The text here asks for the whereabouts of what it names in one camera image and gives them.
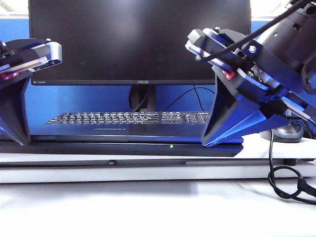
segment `monitor screen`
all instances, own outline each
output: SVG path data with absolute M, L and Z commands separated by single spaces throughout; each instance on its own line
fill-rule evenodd
M 59 42 L 63 63 L 35 85 L 212 84 L 184 45 L 192 29 L 250 31 L 249 0 L 30 0 L 32 38 Z

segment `screw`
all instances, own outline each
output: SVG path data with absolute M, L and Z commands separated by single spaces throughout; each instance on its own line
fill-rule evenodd
M 249 52 L 250 52 L 250 53 L 255 53 L 255 52 L 257 52 L 257 47 L 254 46 L 254 45 L 251 45 L 251 46 L 249 47 Z
M 109 161 L 109 165 L 115 165 L 115 161 L 114 160 Z

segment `desk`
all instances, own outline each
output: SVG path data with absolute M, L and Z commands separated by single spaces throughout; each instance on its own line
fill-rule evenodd
M 244 137 L 244 150 L 234 158 L 0 154 L 2 165 L 45 162 L 51 166 L 3 168 L 0 183 L 266 178 L 269 173 L 268 147 L 269 141 L 259 134 L 252 134 Z M 297 144 L 275 143 L 274 157 L 315 158 L 315 147 L 316 140 L 311 139 L 303 139 Z M 111 160 L 125 163 L 108 166 Z M 165 163 L 153 165 L 150 163 L 153 160 L 163 160 Z M 56 163 L 83 161 L 87 164 L 53 167 Z M 314 163 L 300 161 L 296 169 L 307 177 L 316 175 Z M 277 176 L 294 177 L 295 174 L 282 170 Z
M 278 183 L 291 191 L 295 182 Z M 315 216 L 315 206 L 281 200 L 267 180 L 0 186 L 8 237 L 316 236 Z

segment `keyboard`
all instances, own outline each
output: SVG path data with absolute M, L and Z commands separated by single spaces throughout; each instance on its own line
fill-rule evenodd
M 46 124 L 182 124 L 207 123 L 208 112 L 93 112 L 63 113 Z

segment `red component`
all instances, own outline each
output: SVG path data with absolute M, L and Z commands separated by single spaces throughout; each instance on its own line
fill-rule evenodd
M 227 80 L 233 79 L 233 77 L 236 75 L 235 72 L 228 73 L 228 72 L 223 71 L 223 70 L 222 70 L 222 73 L 225 75 L 225 77 L 227 78 Z
M 16 76 L 20 75 L 20 73 L 12 73 L 12 74 L 5 74 L 5 73 L 1 73 L 1 77 L 2 77 L 2 80 L 9 80 L 9 79 L 12 79 Z

